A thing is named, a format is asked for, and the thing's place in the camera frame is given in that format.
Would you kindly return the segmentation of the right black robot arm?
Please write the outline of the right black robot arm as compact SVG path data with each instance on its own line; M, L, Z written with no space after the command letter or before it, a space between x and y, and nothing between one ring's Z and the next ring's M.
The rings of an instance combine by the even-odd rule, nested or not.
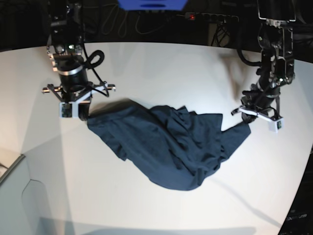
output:
M94 71L105 59L103 51L87 55L81 0L50 0L48 14L51 20L47 41L47 55L60 85L48 84L42 93L52 93L59 101L61 118L88 119L92 96L100 93L109 97L114 84L99 79L99 84L88 80L87 71Z

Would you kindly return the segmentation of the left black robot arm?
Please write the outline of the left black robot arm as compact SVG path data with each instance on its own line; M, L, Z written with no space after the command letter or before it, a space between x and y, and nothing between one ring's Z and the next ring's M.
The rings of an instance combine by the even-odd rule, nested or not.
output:
M257 67L259 79L248 91L243 91L241 106L232 114L241 113L245 123L256 118L278 121L280 116L280 90L295 78L293 56L293 27L296 21L292 0L259 0L258 18L261 26L258 31L258 44L261 48L261 61L247 60L242 51L244 32L247 24L242 23L237 34L237 53L241 61Z

